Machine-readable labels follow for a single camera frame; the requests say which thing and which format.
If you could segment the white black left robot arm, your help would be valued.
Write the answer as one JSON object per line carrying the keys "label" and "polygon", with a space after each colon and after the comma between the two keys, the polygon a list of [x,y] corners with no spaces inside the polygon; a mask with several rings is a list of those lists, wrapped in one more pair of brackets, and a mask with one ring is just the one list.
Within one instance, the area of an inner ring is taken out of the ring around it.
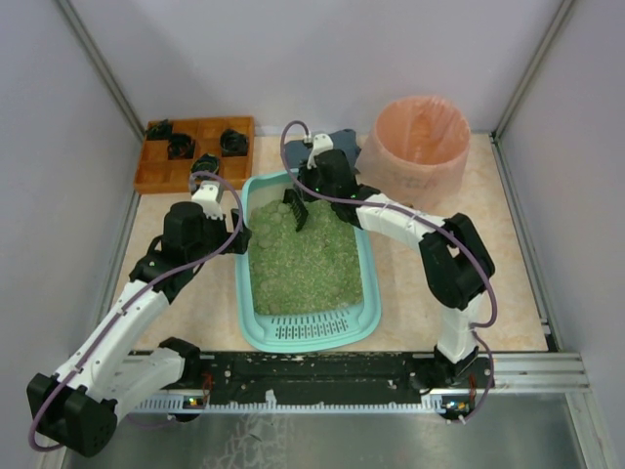
{"label": "white black left robot arm", "polygon": [[239,207],[227,216],[217,202],[173,204],[162,234],[137,261],[96,329],[52,374],[37,373],[27,384],[30,447],[37,452],[69,448],[94,456],[108,444],[118,423],[146,398],[197,379],[199,348],[175,337],[163,340],[132,370],[120,366],[208,261],[244,253],[249,238]]}

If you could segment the teal plastic litter box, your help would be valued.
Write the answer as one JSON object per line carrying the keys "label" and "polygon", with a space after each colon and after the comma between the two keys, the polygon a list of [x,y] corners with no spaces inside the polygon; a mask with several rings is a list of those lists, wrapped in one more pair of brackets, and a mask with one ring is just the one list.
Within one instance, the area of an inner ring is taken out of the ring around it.
{"label": "teal plastic litter box", "polygon": [[339,221],[324,201],[306,203],[301,230],[283,196],[284,172],[243,187],[252,232],[235,261],[238,321],[245,340],[271,353],[342,347],[368,337],[382,317],[374,256],[366,232]]}

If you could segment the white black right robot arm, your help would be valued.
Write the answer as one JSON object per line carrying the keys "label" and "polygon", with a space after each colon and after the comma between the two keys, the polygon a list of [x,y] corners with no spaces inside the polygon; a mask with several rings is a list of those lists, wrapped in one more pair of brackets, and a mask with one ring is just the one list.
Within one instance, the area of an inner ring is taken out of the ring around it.
{"label": "white black right robot arm", "polygon": [[381,315],[369,235],[417,251],[442,306],[425,388],[452,383],[476,359],[476,313],[495,267],[464,214],[430,216],[361,184],[338,149],[295,171],[249,179],[242,192],[248,248],[237,261],[238,318],[253,347],[317,352],[367,337]]}

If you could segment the black slotted litter scoop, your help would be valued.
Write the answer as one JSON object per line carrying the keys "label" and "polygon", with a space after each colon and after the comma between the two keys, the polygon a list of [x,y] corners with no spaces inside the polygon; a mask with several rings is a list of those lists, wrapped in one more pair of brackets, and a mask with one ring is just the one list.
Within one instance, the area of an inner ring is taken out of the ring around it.
{"label": "black slotted litter scoop", "polygon": [[304,227],[304,225],[306,224],[308,217],[309,217],[309,211],[304,201],[301,199],[301,197],[298,195],[298,193],[295,190],[286,189],[283,194],[283,202],[290,207],[291,212],[295,217],[295,221],[296,221],[295,231],[297,233],[300,232],[302,228]]}

